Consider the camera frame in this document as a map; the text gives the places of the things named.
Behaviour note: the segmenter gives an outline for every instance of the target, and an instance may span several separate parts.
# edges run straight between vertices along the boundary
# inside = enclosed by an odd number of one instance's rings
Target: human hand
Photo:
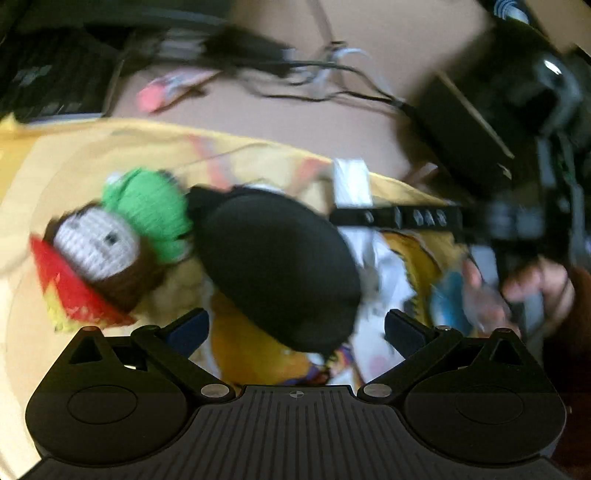
[[[471,260],[463,264],[464,295],[475,295],[482,291],[482,276]],[[574,303],[574,287],[566,269],[555,262],[539,257],[501,286],[505,300],[519,302],[541,292],[544,297],[544,335],[552,335],[570,313]],[[480,312],[481,328],[478,336],[488,336],[497,328],[510,328],[519,335],[517,325],[512,323],[510,314],[502,305],[491,305]]]

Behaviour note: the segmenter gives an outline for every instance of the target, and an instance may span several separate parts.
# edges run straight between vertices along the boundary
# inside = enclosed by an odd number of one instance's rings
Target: yellow cloth
[[[72,337],[55,334],[47,318],[28,255],[29,232],[42,233],[52,216],[100,197],[102,184],[112,172],[135,167],[168,168],[187,184],[228,187],[235,181],[267,183],[300,192],[298,198],[319,212],[327,212],[332,204],[326,183],[317,181],[307,188],[301,185],[310,159],[328,163],[328,158],[273,142],[142,120],[106,119],[39,128],[25,128],[8,120],[0,124],[0,157],[3,480],[23,475],[38,458],[24,427],[24,407]],[[392,202],[434,201],[408,185],[376,174],[371,175],[371,187],[375,197]],[[459,250],[449,235],[429,234],[423,239],[439,268],[455,260]],[[198,263],[180,264],[144,301],[135,326],[168,323],[199,302],[199,288]],[[134,327],[105,334],[126,335]]]
[[[307,375],[310,362],[304,353],[277,342],[224,295],[215,292],[211,309],[215,315],[209,333],[212,355],[224,382],[238,387],[275,385]]]

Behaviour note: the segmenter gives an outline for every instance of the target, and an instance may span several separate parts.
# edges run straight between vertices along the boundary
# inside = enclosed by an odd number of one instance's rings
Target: brown sleeve
[[[544,343],[544,367],[569,412],[553,460],[578,480],[591,480],[591,275],[574,268],[573,309]]]

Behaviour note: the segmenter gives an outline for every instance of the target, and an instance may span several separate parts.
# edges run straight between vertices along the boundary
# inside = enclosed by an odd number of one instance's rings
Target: green yarn hair
[[[117,213],[148,238],[160,263],[176,262],[188,254],[187,242],[181,239],[191,230],[187,201],[170,176],[136,168],[108,180],[101,202],[105,210]]]

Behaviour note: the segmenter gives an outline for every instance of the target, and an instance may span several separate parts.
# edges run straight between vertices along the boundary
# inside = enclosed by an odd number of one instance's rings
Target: metal screw
[[[365,385],[363,393],[375,398],[384,398],[392,394],[392,389],[383,383],[370,383]]]
[[[221,383],[210,383],[201,389],[201,395],[209,398],[222,398],[230,393],[230,389]]]

